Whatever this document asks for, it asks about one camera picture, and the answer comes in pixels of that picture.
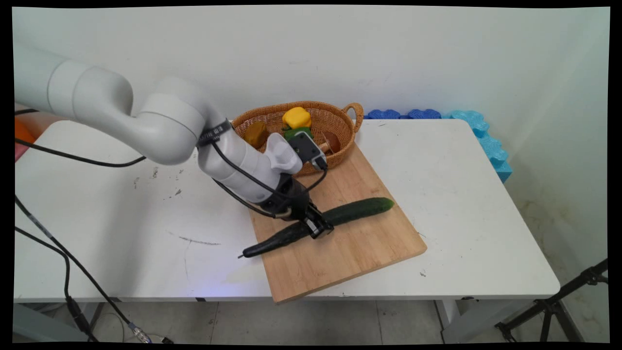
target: tripod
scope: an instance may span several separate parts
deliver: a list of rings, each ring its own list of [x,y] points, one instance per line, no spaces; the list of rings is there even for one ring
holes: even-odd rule
[[[571,294],[573,291],[581,288],[584,285],[595,286],[599,282],[609,285],[609,278],[604,277],[603,272],[607,271],[607,259],[604,259],[598,265],[592,266],[584,270],[579,276],[575,277],[572,281],[564,284],[559,292],[548,299],[538,299],[535,301],[535,305],[529,308],[527,311],[516,316],[508,323],[499,322],[495,325],[501,333],[503,338],[510,343],[515,343],[516,339],[512,336],[512,329],[520,326],[521,324],[529,321],[539,313],[544,311],[544,320],[542,322],[542,332],[540,333],[540,341],[547,341],[549,337],[550,322],[555,315],[559,324],[561,325],[566,337],[569,341],[580,342],[582,341],[574,327],[572,322],[566,315],[566,312],[562,308],[559,301]]]

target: cucumber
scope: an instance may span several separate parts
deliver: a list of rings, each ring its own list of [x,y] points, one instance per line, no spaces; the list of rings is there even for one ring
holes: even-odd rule
[[[386,212],[393,207],[393,201],[385,197],[367,198],[360,201],[344,204],[324,213],[324,219],[333,226],[346,222]]]
[[[333,224],[333,226],[337,226],[356,219],[386,212],[392,207],[393,201],[388,198],[367,198],[330,209],[322,213],[322,216],[327,222]],[[285,247],[286,245],[294,243],[310,234],[310,228],[303,222],[298,221],[295,224],[278,231],[267,240],[244,249],[242,251],[242,255],[238,258],[250,258],[259,254],[267,253],[271,250]]]

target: floor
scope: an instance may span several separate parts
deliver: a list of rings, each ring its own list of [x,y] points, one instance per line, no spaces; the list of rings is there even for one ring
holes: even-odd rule
[[[476,301],[459,304],[465,312]],[[433,301],[272,301],[119,303],[121,311],[150,334],[154,342],[167,337],[185,344],[372,345],[442,344],[441,325]],[[71,324],[66,307],[48,313]],[[518,341],[537,341],[542,318],[513,331]],[[137,340],[110,305],[104,305],[93,333],[100,341]],[[14,343],[27,341],[15,337]],[[494,328],[469,343],[500,343]],[[549,341],[567,341],[554,319]]]

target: table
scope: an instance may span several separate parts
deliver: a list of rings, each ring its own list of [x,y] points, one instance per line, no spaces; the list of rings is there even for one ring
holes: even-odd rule
[[[355,141],[428,250],[306,298],[439,300],[445,341],[459,342],[559,291],[466,122],[365,120]],[[72,121],[54,123],[37,144],[112,163],[140,156]],[[261,258],[237,259],[256,243],[247,208],[195,157],[178,166],[145,160],[103,168],[30,149],[15,165],[16,194],[121,301],[270,298]],[[15,208],[16,225],[45,239]],[[21,235],[15,245],[13,302],[63,301],[63,260]],[[73,263],[72,271],[74,299],[103,301]],[[453,300],[464,297],[491,301],[460,316]]]

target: foam block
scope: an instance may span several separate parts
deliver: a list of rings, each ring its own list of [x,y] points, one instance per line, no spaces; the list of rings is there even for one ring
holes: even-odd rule
[[[503,162],[503,164],[494,169],[497,172],[497,175],[501,179],[501,182],[505,182],[510,175],[512,175],[512,168],[510,168],[508,162]]]
[[[481,138],[490,128],[490,125],[484,121],[484,116],[476,111],[452,111],[444,116],[444,119],[462,119],[471,126],[475,136]]]
[[[435,110],[412,110],[401,119],[440,119],[440,113]]]
[[[501,149],[501,142],[499,140],[490,137],[488,133],[477,140],[480,142],[481,147],[484,149],[484,152],[486,152],[488,159],[490,159],[490,163],[492,163],[495,169],[505,163],[508,158],[508,153]]]
[[[400,114],[394,110],[373,110],[369,112],[363,119],[399,119]]]

